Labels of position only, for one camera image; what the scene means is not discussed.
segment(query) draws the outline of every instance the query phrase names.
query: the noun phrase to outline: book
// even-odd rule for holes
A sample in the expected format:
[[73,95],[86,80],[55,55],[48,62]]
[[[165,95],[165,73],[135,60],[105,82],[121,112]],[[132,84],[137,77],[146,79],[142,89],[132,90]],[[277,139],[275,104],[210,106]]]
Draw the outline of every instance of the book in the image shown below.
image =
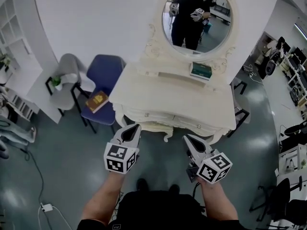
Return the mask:
[[85,104],[92,111],[92,113],[95,113],[106,103],[108,103],[108,101],[109,97],[103,91],[99,91],[92,98],[88,99]]
[[212,69],[209,66],[193,62],[190,67],[190,75],[209,80],[212,76]]

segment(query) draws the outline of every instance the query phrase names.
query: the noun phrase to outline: green book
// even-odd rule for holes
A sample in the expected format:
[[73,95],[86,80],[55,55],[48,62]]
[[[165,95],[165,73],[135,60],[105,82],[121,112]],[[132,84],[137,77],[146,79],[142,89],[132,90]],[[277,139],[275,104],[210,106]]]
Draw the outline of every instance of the green book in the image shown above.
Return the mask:
[[193,62],[191,64],[190,75],[209,80],[212,76],[212,69],[206,65]]

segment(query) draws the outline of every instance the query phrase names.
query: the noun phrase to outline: vanity drawer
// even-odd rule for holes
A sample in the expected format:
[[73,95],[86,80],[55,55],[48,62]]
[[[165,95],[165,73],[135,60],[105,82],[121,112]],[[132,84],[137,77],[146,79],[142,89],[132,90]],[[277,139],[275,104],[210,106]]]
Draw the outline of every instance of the vanity drawer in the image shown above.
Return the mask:
[[174,115],[124,107],[124,115],[135,122],[173,120]]
[[198,123],[196,120],[181,117],[181,116],[175,116],[174,121],[177,122],[179,125],[183,125],[186,128],[192,130],[196,134],[199,135],[214,135],[217,131],[219,131],[221,128],[213,127],[204,123]]

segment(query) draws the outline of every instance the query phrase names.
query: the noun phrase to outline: black shirt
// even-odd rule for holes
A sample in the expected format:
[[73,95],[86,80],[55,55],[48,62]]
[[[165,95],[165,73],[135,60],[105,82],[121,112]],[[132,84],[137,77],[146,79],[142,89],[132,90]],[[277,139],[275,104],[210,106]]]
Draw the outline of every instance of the black shirt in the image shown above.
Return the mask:
[[191,18],[191,14],[201,8],[205,12],[210,12],[208,3],[204,0],[173,0],[173,3],[179,4],[179,13],[175,18],[175,21],[181,23],[195,23]]
[[119,204],[117,219],[108,226],[96,220],[82,220],[78,230],[201,229],[244,230],[238,220],[217,221],[202,214],[203,207],[190,195],[167,191],[131,192]]

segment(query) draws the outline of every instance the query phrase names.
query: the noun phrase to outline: oval mirror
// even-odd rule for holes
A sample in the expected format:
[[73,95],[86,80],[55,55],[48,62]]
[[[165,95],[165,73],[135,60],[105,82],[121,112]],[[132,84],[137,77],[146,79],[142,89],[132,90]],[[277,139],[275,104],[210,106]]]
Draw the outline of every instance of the oval mirror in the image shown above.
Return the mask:
[[165,36],[183,54],[207,53],[227,38],[230,11],[227,0],[167,0],[162,15]]

